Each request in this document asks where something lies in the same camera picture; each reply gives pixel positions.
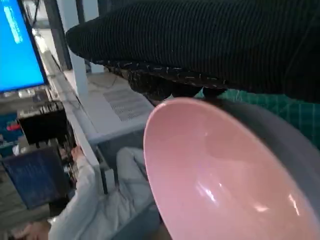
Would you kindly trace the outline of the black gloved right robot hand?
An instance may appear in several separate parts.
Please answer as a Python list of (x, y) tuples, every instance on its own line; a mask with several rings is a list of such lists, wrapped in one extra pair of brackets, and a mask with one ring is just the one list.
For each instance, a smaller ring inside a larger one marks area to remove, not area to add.
[(175, 82), (320, 101), (317, 0), (140, 0), (65, 37), (75, 55), (126, 70), (140, 93)]

